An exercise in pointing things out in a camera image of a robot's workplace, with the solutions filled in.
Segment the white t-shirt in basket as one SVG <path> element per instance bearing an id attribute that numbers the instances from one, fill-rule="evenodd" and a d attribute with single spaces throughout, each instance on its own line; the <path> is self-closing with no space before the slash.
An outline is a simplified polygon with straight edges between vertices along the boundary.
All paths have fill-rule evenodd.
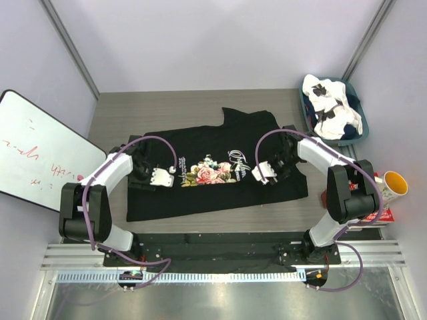
<path id="1" fill-rule="evenodd" d="M 350 140 L 363 134 L 361 115 L 354 109 L 355 95 L 346 93 L 341 81 L 307 74 L 302 82 L 303 106 L 309 128 L 326 140 Z"/>

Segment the black floral t-shirt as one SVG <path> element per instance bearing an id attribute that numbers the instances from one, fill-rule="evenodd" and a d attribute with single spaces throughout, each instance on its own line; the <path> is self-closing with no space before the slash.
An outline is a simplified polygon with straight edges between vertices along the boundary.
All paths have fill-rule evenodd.
<path id="1" fill-rule="evenodd" d="M 282 150 L 280 134 L 262 136 L 278 129 L 269 111 L 244 113 L 225 108 L 219 126 L 200 126 L 147 134 L 140 143 L 143 159 L 162 169 L 177 165 L 172 187 L 154 191 L 127 188 L 129 222 L 149 221 L 240 207 L 293 201 L 308 196 L 306 176 L 296 167 L 275 185 L 256 181 L 256 162 Z"/>

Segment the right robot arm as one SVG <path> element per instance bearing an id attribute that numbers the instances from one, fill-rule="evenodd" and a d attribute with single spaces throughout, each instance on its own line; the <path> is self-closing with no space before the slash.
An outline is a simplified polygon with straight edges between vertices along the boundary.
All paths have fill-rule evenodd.
<path id="1" fill-rule="evenodd" d="M 261 182 L 279 183 L 299 162 L 311 163 L 327 178 L 326 213 L 304 233 L 301 254 L 306 263 L 321 263 L 349 227 L 361 224 L 372 213 L 381 214 L 384 200 L 374 180 L 371 162 L 354 160 L 333 150 L 320 138 L 292 126 L 266 133 L 282 138 L 282 149 L 263 163 L 256 163 Z"/>

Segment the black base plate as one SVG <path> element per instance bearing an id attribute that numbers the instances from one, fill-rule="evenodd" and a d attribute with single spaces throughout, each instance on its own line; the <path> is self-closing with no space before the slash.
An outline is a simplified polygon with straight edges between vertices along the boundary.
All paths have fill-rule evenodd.
<path id="1" fill-rule="evenodd" d="M 301 232 L 140 233 L 144 260 L 171 259 L 169 273 L 281 273 L 307 265 Z"/>

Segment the blue laundry basket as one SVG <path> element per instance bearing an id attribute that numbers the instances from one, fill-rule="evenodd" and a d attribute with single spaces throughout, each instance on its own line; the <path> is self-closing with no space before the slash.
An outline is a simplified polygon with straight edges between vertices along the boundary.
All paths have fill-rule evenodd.
<path id="1" fill-rule="evenodd" d="M 305 112 L 305 109 L 304 109 L 304 106 L 303 106 L 303 98 L 302 98 L 302 82 L 304 80 L 303 79 L 302 82 L 300 83 L 300 86 L 299 86 L 298 90 L 299 90 L 299 94 L 300 94 L 300 100 L 301 100 L 301 104 L 302 104 L 302 111 L 303 111 L 303 114 L 304 114 L 304 119 L 305 119 L 305 122 L 306 122 L 306 125 L 308 127 L 309 132 L 313 133 L 316 137 L 321 138 L 323 140 L 323 142 L 325 142 L 328 145 L 335 145 L 335 146 L 340 146 L 340 147 L 341 146 L 347 146 L 347 145 L 354 145 L 356 143 L 359 143 L 359 142 L 362 142 L 363 140 L 365 140 L 368 137 L 368 134 L 369 134 L 369 126 L 368 126 L 368 122 L 366 120 L 366 116 L 364 114 L 364 110 L 362 108 L 361 101 L 360 101 L 360 99 L 358 97 L 358 94 L 356 93 L 356 90 L 354 89 L 354 87 L 348 81 L 345 81 L 345 80 L 343 80 L 341 78 L 338 78 L 338 77 L 318 77 L 318 78 L 321 79 L 321 80 L 323 80 L 323 79 L 331 79 L 333 81 L 341 81 L 341 82 L 345 83 L 346 86 L 347 86 L 346 93 L 348 95 L 355 95 L 358 98 L 359 103 L 357 103 L 354 106 L 354 109 L 362 117 L 363 134 L 361 136 L 357 137 L 357 138 L 350 139 L 350 140 L 326 140 L 326 139 L 323 139 L 323 138 L 317 136 L 314 133 L 314 131 L 309 128 L 309 123 L 308 123 L 307 115 L 306 115 L 306 112 Z"/>

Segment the floral mug yellow inside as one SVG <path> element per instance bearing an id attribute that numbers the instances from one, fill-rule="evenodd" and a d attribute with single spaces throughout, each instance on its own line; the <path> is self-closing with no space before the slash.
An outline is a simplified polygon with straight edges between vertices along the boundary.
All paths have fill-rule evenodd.
<path id="1" fill-rule="evenodd" d="M 379 177 L 375 177 L 375 182 L 381 191 L 385 205 L 403 197 L 408 193 L 408 183 L 395 171 L 387 171 Z"/>

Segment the whiteboard with red writing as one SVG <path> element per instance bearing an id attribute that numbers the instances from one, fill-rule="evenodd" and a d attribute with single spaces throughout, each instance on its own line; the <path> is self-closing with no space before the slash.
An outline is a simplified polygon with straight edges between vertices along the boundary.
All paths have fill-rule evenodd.
<path id="1" fill-rule="evenodd" d="M 1 94 L 1 192 L 59 210 L 61 190 L 93 173 L 103 150 L 13 90 Z"/>

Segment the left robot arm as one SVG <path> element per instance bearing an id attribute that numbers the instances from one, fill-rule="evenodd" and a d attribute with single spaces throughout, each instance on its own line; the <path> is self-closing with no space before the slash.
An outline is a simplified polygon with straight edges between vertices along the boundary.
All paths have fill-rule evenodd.
<path id="1" fill-rule="evenodd" d="M 78 183 L 66 183 L 61 190 L 59 234 L 84 241 L 104 253 L 113 252 L 129 266 L 141 261 L 142 250 L 135 233 L 113 224 L 109 194 L 126 176 L 132 185 L 155 190 L 157 168 L 144 159 L 143 137 L 115 147 L 107 159 Z"/>

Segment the aluminium rail frame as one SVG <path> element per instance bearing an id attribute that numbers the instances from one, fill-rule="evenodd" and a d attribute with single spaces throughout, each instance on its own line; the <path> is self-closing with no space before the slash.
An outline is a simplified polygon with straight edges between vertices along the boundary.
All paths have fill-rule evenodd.
<path id="1" fill-rule="evenodd" d="M 151 267 L 49 245 L 33 319 L 425 319 L 395 240 L 345 237 L 313 259 L 299 233 L 141 236 Z"/>

